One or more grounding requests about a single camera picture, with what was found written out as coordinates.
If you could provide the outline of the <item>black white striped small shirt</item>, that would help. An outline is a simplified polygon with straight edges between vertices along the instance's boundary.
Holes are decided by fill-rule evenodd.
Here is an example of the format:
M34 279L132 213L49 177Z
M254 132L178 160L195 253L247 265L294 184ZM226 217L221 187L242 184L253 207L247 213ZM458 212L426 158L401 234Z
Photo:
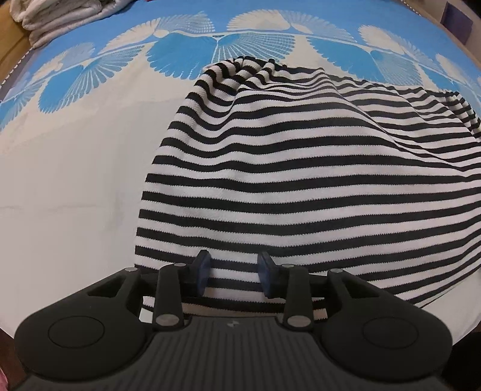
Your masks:
M189 314L278 313L257 255L425 304L480 267L480 119L458 91L251 57L208 67L147 173L134 262L212 257Z

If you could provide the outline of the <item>grey white folded blanket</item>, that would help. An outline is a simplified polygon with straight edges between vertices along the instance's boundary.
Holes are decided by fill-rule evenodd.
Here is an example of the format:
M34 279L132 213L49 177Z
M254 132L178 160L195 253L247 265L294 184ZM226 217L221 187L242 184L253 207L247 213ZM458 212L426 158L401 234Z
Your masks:
M127 7L131 0L14 0L10 15L29 32L33 49L85 24L107 18Z

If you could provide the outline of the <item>purple box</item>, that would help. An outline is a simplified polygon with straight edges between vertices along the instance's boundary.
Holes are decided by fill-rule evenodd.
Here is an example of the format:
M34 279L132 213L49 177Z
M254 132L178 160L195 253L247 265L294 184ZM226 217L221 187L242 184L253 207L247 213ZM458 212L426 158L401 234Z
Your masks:
M449 2L446 2L440 24L462 43L467 42L473 27L473 21Z

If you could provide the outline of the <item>blue white patterned bedsheet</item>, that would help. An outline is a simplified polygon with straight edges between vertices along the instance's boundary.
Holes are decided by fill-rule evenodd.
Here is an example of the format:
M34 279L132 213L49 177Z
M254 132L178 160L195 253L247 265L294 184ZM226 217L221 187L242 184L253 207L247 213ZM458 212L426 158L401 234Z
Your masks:
M213 64L251 57L458 91L480 72L393 1L139 1L47 46L1 104L1 327L134 262L139 205L180 104ZM480 267L425 304L455 340L480 321Z

